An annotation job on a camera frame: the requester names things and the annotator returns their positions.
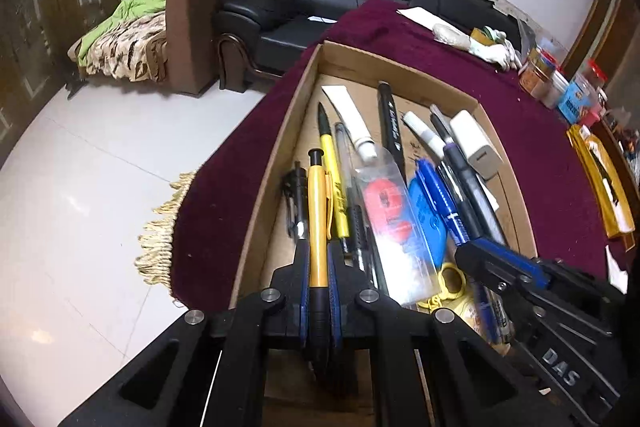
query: blue marker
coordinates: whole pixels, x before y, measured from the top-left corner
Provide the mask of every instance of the blue marker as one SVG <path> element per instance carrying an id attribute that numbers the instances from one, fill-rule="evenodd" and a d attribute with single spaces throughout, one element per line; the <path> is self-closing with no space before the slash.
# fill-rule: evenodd
<path id="1" fill-rule="evenodd" d="M 449 195 L 447 186 L 444 184 L 433 165 L 424 158 L 417 162 L 415 176 L 422 186 L 427 198 L 431 198 L 436 206 L 436 210 L 442 217 L 447 230 L 451 234 L 456 246 L 460 246 L 469 240 L 462 220 L 458 215 L 458 210 Z"/>

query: white floor tile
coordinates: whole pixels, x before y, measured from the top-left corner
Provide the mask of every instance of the white floor tile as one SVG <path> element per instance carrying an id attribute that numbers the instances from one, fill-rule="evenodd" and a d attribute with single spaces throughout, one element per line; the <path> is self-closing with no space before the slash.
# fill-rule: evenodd
<path id="1" fill-rule="evenodd" d="M 187 308 L 174 305 L 169 291 L 164 286 L 151 286 L 125 356 L 128 359 L 135 357 L 186 311 Z"/>
<path id="2" fill-rule="evenodd" d="M 0 171 L 6 257 L 29 259 L 124 354 L 148 292 L 133 266 L 164 180 L 70 135 L 40 115 Z"/>
<path id="3" fill-rule="evenodd" d="M 60 90 L 43 114 L 95 146 L 174 181 L 204 163 L 263 95 L 253 89 L 220 90 L 216 84 L 194 98 L 101 82 L 83 87 L 70 101 Z"/>
<path id="4" fill-rule="evenodd" d="M 120 368 L 122 354 L 36 263 L 2 260 L 0 374 L 36 427 L 54 427 Z"/>

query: yellow pen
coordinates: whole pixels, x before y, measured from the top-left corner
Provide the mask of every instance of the yellow pen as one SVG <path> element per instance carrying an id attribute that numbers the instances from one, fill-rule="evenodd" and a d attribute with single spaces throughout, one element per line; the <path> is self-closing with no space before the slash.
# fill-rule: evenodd
<path id="1" fill-rule="evenodd" d="M 324 151 L 324 165 L 326 170 L 331 174 L 332 191 L 331 195 L 334 202 L 335 232 L 340 240 L 340 246 L 344 254 L 350 251 L 347 239 L 349 238 L 349 222 L 347 220 L 347 204 L 342 191 L 342 182 L 340 181 L 340 169 L 335 155 L 334 138 L 331 135 L 331 126 L 329 119 L 322 104 L 318 102 L 318 131 L 320 133 L 320 143 L 322 151 Z"/>
<path id="2" fill-rule="evenodd" d="M 322 167 L 322 149 L 309 151 L 309 308 L 308 347 L 316 371 L 323 371 L 328 363 L 331 312 L 329 309 L 329 273 L 327 270 L 327 217 L 332 213 L 330 174 Z"/>

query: black leather sofa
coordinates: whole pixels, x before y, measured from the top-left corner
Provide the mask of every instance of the black leather sofa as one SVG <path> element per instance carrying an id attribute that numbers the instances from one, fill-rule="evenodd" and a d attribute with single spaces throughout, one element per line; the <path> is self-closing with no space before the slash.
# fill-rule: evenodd
<path id="1" fill-rule="evenodd" d="M 366 0 L 224 0 L 213 15 L 222 89 L 244 91 L 258 78 L 277 80 L 317 41 L 329 23 L 309 16 L 337 20 Z M 507 33 L 520 47 L 518 22 L 494 9 L 488 0 L 394 0 L 421 6 L 469 34 L 490 26 Z"/>

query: green blanket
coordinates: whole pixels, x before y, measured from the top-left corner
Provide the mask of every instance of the green blanket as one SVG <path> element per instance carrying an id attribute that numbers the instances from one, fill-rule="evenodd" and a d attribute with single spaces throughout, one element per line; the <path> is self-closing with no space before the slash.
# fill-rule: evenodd
<path id="1" fill-rule="evenodd" d="M 166 0 L 124 0 L 116 8 L 113 15 L 103 20 L 93 30 L 88 32 L 80 43 L 78 51 L 78 65 L 86 67 L 86 54 L 91 45 L 106 32 L 114 29 L 119 23 L 131 19 L 138 19 L 143 15 L 158 13 L 164 10 Z"/>

